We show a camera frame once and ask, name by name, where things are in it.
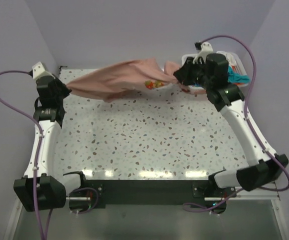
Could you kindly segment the pink printed t-shirt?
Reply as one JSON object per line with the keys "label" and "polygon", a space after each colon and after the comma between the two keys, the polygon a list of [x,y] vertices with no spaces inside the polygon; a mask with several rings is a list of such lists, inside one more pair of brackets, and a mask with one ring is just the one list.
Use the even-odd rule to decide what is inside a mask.
{"label": "pink printed t-shirt", "polygon": [[178,86],[185,93],[205,94],[200,87],[185,86],[178,82],[174,72],[180,69],[178,63],[167,61],[160,68],[155,58],[129,60],[78,77],[66,84],[71,93],[88,99],[111,102],[134,92],[159,90]]}

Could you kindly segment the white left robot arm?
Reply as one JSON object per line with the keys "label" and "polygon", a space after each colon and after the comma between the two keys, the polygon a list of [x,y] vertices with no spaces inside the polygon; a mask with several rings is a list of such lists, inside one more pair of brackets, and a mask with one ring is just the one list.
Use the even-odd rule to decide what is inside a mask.
{"label": "white left robot arm", "polygon": [[83,196],[88,184],[81,171],[68,172],[55,179],[54,159],[58,137],[65,116],[64,98],[70,90],[57,77],[39,76],[35,79],[39,97],[34,103],[35,138],[29,164],[13,189],[28,212],[62,208],[66,197],[73,192]]}

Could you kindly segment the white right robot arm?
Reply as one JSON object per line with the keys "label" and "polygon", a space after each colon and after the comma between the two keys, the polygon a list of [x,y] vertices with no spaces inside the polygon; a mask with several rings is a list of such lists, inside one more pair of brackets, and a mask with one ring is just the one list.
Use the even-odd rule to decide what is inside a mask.
{"label": "white right robot arm", "polygon": [[255,124],[241,89],[229,82],[229,62],[219,53],[210,53],[197,62],[189,56],[182,67],[174,72],[179,83],[185,86],[198,84],[207,99],[224,117],[239,141],[248,166],[237,170],[222,170],[209,176],[207,191],[217,197],[228,187],[242,187],[245,191],[263,188],[274,182],[285,170],[289,160],[279,155],[266,141]]}

